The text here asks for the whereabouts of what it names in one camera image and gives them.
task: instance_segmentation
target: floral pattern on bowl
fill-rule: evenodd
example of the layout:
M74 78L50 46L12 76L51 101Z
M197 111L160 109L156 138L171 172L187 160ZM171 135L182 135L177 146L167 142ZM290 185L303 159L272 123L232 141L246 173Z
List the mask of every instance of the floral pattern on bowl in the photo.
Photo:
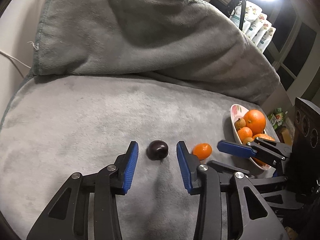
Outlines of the floral pattern on bowl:
M232 124L232 131L233 131L233 136L235 137L235 141L237 143L240 143L242 144L242 142L240 141L240 138L238 136L238 133L236 131L236 128L235 128L235 121L237 121L239 118L243 118L243 116L248 112L249 110L246 109L244 106L241 106L241 105L238 105L238 104L234 104L231 106L230 108L230 118L231 118L231 124ZM252 158L249 158L249 160L254 164L256 165L259 169L263 170L263 171L266 171L268 169L271 168L271 166L269 165L264 165L264 166L260 166L258 165Z

